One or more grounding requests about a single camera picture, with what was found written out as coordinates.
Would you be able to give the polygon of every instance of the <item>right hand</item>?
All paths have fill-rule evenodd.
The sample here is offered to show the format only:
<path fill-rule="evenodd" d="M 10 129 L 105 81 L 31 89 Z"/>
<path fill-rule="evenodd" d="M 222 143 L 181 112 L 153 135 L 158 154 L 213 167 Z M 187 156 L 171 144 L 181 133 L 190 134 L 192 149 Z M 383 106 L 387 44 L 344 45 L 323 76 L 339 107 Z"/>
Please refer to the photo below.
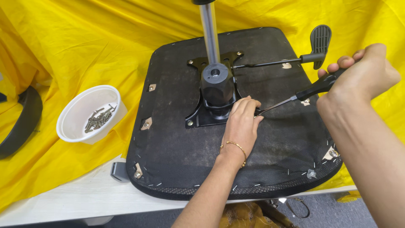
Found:
<path fill-rule="evenodd" d="M 327 98 L 338 104 L 353 99 L 369 103 L 397 84 L 401 75 L 386 59 L 386 50 L 384 44 L 375 43 L 356 51 L 353 57 L 342 56 L 337 63 L 330 64 L 329 72 L 335 72 L 339 68 L 348 69 L 336 80 L 330 91 L 320 97 L 320 103 Z M 319 77 L 325 74 L 323 69 L 318 71 Z"/>

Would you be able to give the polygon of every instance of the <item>fabric on floor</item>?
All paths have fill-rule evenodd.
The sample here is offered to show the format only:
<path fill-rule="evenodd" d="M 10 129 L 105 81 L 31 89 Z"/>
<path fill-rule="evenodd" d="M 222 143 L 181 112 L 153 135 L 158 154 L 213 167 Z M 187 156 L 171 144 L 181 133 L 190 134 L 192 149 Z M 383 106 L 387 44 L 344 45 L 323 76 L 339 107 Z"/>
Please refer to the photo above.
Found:
<path fill-rule="evenodd" d="M 215 12 L 218 32 L 280 28 L 298 55 L 311 51 L 312 29 L 327 24 L 333 36 L 324 67 L 368 44 L 385 43 L 387 58 L 405 75 L 404 6 L 402 0 L 218 0 Z M 151 54 L 202 35 L 198 7 L 189 0 L 0 1 L 0 92 L 9 99 L 0 103 L 0 141 L 21 112 L 17 94 L 31 84 L 43 101 L 36 131 L 17 153 L 0 160 L 0 212 L 125 156 Z M 315 81 L 312 65 L 303 67 Z M 127 115 L 94 145 L 60 140 L 55 126 L 65 105 L 103 84 L 118 89 Z M 372 102 L 403 142 L 404 91 L 401 82 Z M 347 172 L 338 177 L 318 188 L 352 184 Z"/>

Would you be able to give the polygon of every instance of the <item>screw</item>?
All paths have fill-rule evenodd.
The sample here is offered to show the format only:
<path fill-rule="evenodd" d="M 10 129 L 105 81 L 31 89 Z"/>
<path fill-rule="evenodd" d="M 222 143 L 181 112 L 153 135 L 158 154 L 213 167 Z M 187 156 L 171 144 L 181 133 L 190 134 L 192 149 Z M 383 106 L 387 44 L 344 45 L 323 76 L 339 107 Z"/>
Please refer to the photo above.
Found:
<path fill-rule="evenodd" d="M 332 157 L 339 157 L 339 153 L 337 151 L 335 151 L 335 150 L 331 150 L 329 152 L 329 155 L 332 156 Z"/>

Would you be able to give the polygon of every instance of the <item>gold bracelet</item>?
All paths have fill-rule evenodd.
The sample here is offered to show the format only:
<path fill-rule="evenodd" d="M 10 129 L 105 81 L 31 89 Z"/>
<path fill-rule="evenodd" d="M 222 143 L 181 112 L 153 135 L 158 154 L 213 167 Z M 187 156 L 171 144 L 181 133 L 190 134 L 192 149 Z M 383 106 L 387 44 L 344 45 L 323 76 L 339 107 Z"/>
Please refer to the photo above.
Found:
<path fill-rule="evenodd" d="M 239 146 L 239 144 L 237 144 L 237 143 L 235 143 L 235 142 L 231 142 L 231 141 L 226 141 L 226 144 L 229 144 L 229 143 L 232 143 L 232 144 L 234 144 L 234 145 L 237 145 L 237 146 L 242 150 L 243 155 L 245 156 L 245 161 L 243 162 L 241 168 L 245 167 L 245 165 L 246 165 L 246 153 L 245 153 L 245 151 L 243 150 L 243 148 L 242 148 L 241 146 Z"/>

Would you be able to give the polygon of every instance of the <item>hand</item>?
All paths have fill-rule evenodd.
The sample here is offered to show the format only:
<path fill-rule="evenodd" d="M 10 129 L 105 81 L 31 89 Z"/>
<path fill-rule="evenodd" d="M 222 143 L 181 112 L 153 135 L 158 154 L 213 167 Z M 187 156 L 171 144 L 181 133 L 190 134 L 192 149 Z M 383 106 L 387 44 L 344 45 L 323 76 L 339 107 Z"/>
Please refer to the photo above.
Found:
<path fill-rule="evenodd" d="M 250 155 L 253 145 L 257 138 L 257 127 L 264 119 L 263 116 L 254 118 L 256 107 L 260 107 L 261 103 L 253 100 L 250 96 L 242 98 L 235 102 L 229 114 L 224 136 L 222 137 L 221 154 L 227 154 L 237 160 L 237 165 L 240 166 L 245 161 L 245 156 L 242 150 L 234 145 L 227 144 L 226 141 L 231 141 L 239 144 L 246 153 L 246 157 Z"/>
<path fill-rule="evenodd" d="M 387 91 L 401 80 L 401 76 L 386 59 L 386 46 L 381 43 L 369 45 L 358 50 L 353 57 L 342 56 L 337 63 L 328 66 L 329 72 L 339 68 L 348 68 L 332 86 L 330 91 L 320 97 L 322 104 L 325 99 L 341 104 L 353 99 L 370 102 L 376 96 Z M 318 76 L 326 71 L 321 69 Z"/>

